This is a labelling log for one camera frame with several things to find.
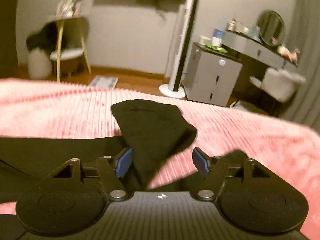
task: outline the gray cabinet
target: gray cabinet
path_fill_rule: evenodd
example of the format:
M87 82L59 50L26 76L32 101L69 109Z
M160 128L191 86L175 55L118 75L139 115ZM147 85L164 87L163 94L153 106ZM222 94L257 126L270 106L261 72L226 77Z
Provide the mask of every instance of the gray cabinet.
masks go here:
M241 68L241 63L235 58L194 43L182 81L187 98L226 106Z

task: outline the wooden floor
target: wooden floor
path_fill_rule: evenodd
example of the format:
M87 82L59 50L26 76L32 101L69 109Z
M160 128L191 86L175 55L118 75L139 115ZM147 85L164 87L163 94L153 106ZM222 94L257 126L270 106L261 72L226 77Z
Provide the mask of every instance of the wooden floor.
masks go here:
M159 86L163 83L168 83L168 79L164 79L164 77L160 74L147 74L127 70L123 71L104 67L92 67L91 73L83 71L81 73L75 73L71 77L68 77L67 75L62 76L61 82L89 85L96 75L118 77L119 80L117 82L116 88L131 89L156 96L163 96L159 91ZM22 79L30 79L27 68L20 68L16 77ZM55 81L57 79L52 75L45 80ZM227 103L227 107L229 107L230 104L234 101L236 101L236 98L234 96L231 96Z

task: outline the white stool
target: white stool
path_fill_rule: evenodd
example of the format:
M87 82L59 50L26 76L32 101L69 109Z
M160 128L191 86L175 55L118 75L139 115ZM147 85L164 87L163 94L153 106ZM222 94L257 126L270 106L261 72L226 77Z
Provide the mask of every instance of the white stool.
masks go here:
M82 57L84 50L82 48L76 49L66 49L61 52L60 55L60 70L65 70L68 73L68 77L71 77L71 73L75 71L80 63L80 58ZM50 55L50 59L54 62L57 61L58 53L56 51L52 52Z
M51 75L52 62L44 50L35 48L30 51L28 55L28 73L31 79L43 79Z

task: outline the wall baseboard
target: wall baseboard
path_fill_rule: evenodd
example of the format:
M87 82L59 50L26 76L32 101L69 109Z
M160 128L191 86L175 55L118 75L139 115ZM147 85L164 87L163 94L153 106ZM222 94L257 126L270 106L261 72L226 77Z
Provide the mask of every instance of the wall baseboard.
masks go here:
M127 68L118 68L118 67L104 67L104 66L91 66L91 70L93 73L103 73L103 72L111 72L115 74L123 74L129 76L136 76L136 77L145 77L150 79L157 79L162 80L163 83L169 83L169 78L165 77L164 74L157 74L157 73L148 73L139 70L127 69ZM20 62L18 65L18 71L28 72L28 64L25 62Z

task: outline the bed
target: bed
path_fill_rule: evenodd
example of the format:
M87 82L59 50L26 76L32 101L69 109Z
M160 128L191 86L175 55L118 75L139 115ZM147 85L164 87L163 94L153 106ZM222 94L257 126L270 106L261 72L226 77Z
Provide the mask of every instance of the bed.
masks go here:
M305 126L132 90L5 79L0 81L0 136L81 139L121 135L110 106L127 99L177 105L186 121L198 130L193 144L165 163L150 188L194 173L194 147L211 156L241 149L305 195L309 213L301 231L310 239L318 239L320 137ZM5 207L0 205L0 213L7 212Z

